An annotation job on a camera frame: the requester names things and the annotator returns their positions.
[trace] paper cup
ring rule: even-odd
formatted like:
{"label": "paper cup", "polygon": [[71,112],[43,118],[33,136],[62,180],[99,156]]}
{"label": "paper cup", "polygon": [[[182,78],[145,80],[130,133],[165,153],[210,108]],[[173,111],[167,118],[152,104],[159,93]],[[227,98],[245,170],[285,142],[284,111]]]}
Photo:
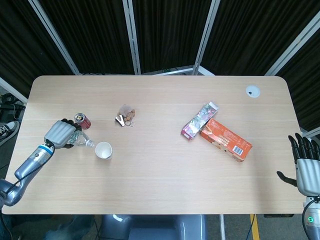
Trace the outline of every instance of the paper cup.
{"label": "paper cup", "polygon": [[102,141],[95,146],[95,154],[101,159],[111,159],[112,147],[108,142]]}

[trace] shoe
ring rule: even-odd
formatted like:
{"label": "shoe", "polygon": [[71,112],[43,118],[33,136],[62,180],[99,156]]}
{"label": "shoe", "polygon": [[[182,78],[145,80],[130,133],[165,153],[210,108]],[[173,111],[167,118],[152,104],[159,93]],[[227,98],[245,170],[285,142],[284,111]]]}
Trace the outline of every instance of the shoe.
{"label": "shoe", "polygon": [[11,121],[6,125],[0,126],[0,147],[9,139],[11,139],[19,130],[20,123]]}

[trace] robotic arm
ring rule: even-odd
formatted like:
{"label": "robotic arm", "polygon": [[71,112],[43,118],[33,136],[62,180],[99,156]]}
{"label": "robotic arm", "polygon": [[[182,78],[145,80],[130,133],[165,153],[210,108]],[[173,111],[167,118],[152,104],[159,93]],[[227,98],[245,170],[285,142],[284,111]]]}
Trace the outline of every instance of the robotic arm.
{"label": "robotic arm", "polygon": [[302,225],[309,240],[320,240],[320,148],[319,145],[298,133],[298,141],[288,136],[292,146],[296,180],[286,177],[281,171],[276,173],[284,182],[298,188],[306,196],[303,203]]}
{"label": "robotic arm", "polygon": [[82,130],[81,126],[72,120],[62,119],[57,121],[44,137],[45,144],[39,145],[37,149],[24,161],[15,171],[18,179],[10,183],[0,179],[0,209],[4,205],[13,206],[22,198],[28,184],[37,175],[43,165],[50,160],[55,149],[71,148],[73,145],[66,144],[75,131]]}

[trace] soda can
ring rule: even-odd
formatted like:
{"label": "soda can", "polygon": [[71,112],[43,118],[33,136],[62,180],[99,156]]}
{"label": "soda can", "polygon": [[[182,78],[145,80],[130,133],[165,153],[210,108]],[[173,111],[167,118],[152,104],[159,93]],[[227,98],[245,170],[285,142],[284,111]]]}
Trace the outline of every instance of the soda can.
{"label": "soda can", "polygon": [[74,116],[74,121],[79,124],[83,130],[90,128],[91,122],[83,113],[79,112]]}

